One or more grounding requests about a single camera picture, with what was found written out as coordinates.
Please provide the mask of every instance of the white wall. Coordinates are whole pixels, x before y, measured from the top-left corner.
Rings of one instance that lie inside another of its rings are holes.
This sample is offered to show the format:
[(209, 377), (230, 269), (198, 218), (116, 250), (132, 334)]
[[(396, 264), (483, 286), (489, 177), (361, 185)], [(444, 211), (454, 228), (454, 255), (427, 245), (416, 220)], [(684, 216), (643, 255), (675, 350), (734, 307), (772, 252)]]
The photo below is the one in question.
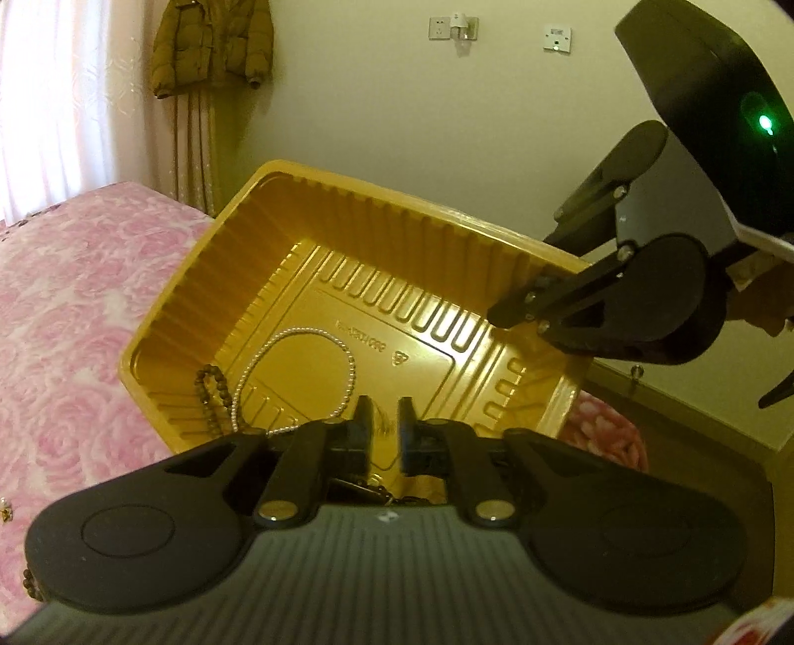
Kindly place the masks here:
[[(613, 34), (634, 0), (271, 2), (272, 87), (218, 99), (227, 197), (266, 160), (287, 158), (542, 238), (611, 146), (655, 117)], [(745, 37), (794, 106), (794, 23), (770, 0), (697, 3)], [(429, 17), (454, 10), (481, 20), (467, 52), (427, 40)], [(571, 56), (542, 50), (548, 22), (573, 27)], [(762, 415), (754, 401), (794, 369), (794, 342), (745, 327), (700, 361), (648, 369), (646, 382), (778, 446), (794, 402)], [(748, 363), (755, 389), (740, 385)]]

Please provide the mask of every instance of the pink rose pattern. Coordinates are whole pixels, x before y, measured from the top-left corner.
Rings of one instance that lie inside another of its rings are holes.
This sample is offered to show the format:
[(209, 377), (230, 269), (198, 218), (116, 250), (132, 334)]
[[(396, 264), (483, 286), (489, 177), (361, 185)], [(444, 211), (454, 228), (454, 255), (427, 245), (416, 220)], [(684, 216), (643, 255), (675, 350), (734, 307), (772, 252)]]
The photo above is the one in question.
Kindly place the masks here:
[(118, 359), (210, 220), (134, 183), (0, 226), (0, 634), (36, 610), (22, 588), (33, 518), (169, 455)]
[(559, 438), (616, 464), (648, 472), (648, 454), (637, 427), (587, 392), (579, 393)]

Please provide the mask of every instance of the sheer curtain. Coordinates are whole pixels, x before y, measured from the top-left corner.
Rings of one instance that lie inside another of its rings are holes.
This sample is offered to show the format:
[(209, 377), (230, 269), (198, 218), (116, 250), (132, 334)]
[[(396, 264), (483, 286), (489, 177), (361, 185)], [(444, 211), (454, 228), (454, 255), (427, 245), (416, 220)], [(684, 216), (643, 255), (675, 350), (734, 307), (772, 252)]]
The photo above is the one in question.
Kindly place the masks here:
[(126, 180), (214, 211), (211, 98), (148, 90), (166, 3), (0, 0), (0, 222)]

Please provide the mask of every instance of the electrical outlet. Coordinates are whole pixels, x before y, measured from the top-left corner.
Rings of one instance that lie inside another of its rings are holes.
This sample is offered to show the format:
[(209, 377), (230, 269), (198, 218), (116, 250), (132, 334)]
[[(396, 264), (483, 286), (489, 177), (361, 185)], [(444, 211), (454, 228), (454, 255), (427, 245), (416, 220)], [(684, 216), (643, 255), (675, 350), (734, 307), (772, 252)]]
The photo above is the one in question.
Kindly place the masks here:
[(571, 52), (571, 28), (567, 25), (546, 25), (543, 31), (543, 48), (555, 52)]
[(451, 36), (449, 33), (449, 16), (430, 19), (430, 31), (428, 38), (432, 41), (448, 41)]

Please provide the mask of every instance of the hanging jacket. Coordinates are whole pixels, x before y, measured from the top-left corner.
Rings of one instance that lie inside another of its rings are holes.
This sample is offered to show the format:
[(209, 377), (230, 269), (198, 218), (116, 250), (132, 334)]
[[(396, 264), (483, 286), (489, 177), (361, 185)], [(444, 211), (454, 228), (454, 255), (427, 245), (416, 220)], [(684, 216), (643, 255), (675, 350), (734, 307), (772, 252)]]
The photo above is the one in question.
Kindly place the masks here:
[(273, 23), (268, 0), (169, 0), (154, 41), (152, 91), (182, 94), (230, 76), (257, 88), (270, 72)]

